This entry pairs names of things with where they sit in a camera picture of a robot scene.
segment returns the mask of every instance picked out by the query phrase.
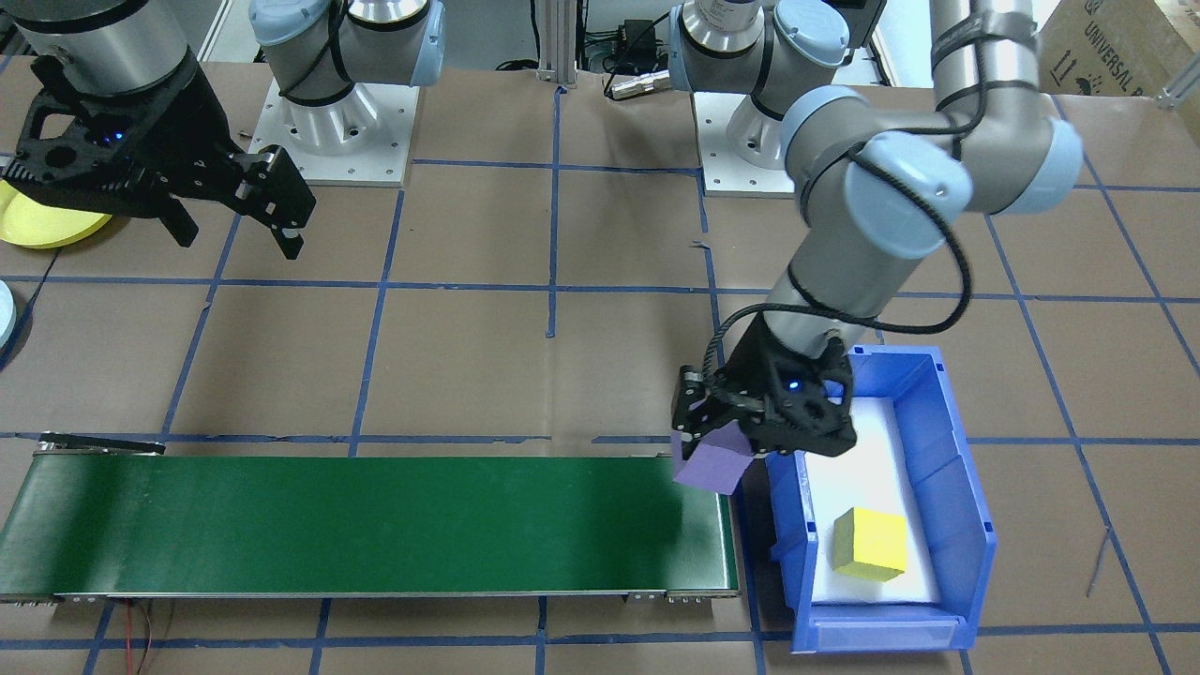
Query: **green conveyor belt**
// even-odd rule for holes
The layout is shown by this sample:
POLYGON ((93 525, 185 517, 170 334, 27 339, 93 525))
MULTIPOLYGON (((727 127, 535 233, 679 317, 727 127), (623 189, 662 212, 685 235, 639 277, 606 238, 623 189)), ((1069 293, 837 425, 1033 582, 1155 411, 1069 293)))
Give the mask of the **green conveyor belt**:
POLYGON ((0 599, 736 590, 659 458, 40 455, 0 533, 0 599))

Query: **yellow block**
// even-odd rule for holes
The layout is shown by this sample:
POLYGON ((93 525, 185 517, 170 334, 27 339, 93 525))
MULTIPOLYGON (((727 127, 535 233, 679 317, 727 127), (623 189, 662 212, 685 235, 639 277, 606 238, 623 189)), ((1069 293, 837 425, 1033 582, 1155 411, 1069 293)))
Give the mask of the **yellow block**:
POLYGON ((905 516, 856 507, 834 521, 834 572, 887 581, 902 574, 907 562, 905 516))

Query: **white foam insert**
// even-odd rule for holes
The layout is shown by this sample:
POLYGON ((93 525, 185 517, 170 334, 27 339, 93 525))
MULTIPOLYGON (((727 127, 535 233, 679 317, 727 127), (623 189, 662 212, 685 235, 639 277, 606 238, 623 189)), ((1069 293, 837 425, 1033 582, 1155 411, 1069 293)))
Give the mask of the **white foam insert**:
POLYGON ((856 398, 852 414, 858 444, 838 458, 804 454, 812 516, 817 524, 815 604, 937 603, 937 579, 925 544, 917 498, 900 444, 890 399, 856 398), (908 563, 904 574, 878 583, 833 571, 834 521, 853 507, 907 519, 908 563))

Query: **yellow disc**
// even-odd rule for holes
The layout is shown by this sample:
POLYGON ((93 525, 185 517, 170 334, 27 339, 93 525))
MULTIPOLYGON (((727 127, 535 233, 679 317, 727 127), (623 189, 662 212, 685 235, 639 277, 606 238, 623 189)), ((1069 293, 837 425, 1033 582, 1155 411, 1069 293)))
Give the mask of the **yellow disc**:
POLYGON ((26 249, 56 249, 96 232, 110 217, 43 207, 0 180, 0 241, 26 249))

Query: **blue bin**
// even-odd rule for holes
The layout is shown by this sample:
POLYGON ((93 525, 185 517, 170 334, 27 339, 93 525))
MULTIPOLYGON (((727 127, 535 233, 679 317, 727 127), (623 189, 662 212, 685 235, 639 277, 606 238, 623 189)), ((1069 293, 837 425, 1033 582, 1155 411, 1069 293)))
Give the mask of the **blue bin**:
POLYGON ((936 347, 857 346, 854 394, 890 399, 929 546, 936 604, 814 604, 817 525, 804 453, 770 455, 770 501, 793 652, 936 651, 974 645, 996 533, 936 347))

